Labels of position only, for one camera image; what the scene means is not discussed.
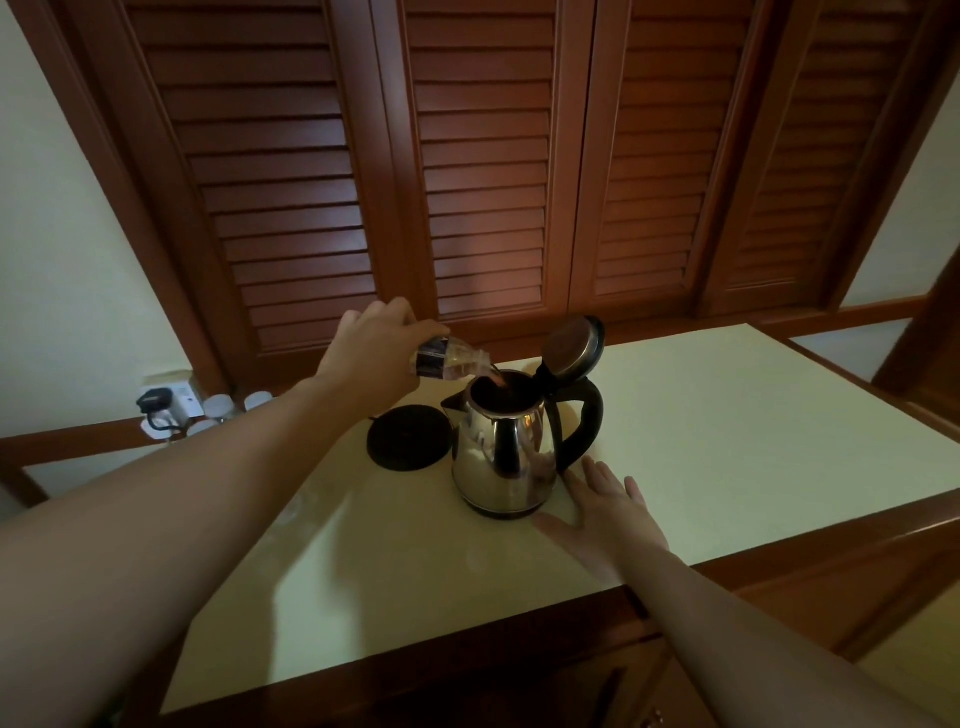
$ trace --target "wall socket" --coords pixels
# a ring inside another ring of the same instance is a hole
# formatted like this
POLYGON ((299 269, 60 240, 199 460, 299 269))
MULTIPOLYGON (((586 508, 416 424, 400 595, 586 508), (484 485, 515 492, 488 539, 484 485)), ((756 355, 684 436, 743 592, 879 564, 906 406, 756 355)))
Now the wall socket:
POLYGON ((137 394, 144 395, 151 389, 166 387, 174 393, 174 402, 180 406, 187 417, 202 417, 204 415, 204 392, 193 376, 193 372, 170 372, 165 375, 147 376, 137 394))

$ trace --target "bottle label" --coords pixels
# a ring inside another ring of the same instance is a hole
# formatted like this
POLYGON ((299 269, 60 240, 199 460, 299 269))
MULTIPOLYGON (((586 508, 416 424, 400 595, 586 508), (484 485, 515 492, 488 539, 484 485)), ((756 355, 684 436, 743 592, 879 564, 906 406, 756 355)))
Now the bottle label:
POLYGON ((449 341, 445 336, 438 336, 430 339, 417 350, 417 376, 428 376, 431 379, 444 378, 446 345, 449 341))

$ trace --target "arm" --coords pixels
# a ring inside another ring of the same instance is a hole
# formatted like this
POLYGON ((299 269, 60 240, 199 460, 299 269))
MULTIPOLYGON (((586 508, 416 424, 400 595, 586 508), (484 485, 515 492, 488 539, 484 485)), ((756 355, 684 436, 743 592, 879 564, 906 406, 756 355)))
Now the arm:
POLYGON ((584 460, 566 485, 584 514, 574 528, 546 514, 537 527, 601 578, 633 589, 728 728, 940 726, 935 718, 687 567, 670 553, 636 481, 621 485, 584 460))
POLYGON ((317 375, 0 527, 0 725, 82 722, 172 640, 348 429, 417 388, 446 328, 348 312, 317 375))

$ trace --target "kettle opening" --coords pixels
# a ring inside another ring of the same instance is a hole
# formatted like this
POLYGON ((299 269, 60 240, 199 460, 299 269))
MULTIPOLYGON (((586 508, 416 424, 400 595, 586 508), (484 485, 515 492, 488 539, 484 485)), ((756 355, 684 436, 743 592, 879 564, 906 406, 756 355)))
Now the kettle opening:
POLYGON ((502 372, 505 387, 485 376, 470 383, 468 397, 480 410, 492 415, 518 415, 538 406, 543 399, 540 385, 523 372, 502 372))

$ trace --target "kettle lid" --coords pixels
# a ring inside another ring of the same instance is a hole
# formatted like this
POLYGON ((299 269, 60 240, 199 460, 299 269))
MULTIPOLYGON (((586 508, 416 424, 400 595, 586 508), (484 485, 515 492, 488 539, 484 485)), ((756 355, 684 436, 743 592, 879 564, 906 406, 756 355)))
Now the kettle lid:
POLYGON ((575 316, 556 328, 543 344, 543 366, 563 384, 588 375, 600 361, 606 332, 595 316, 575 316))

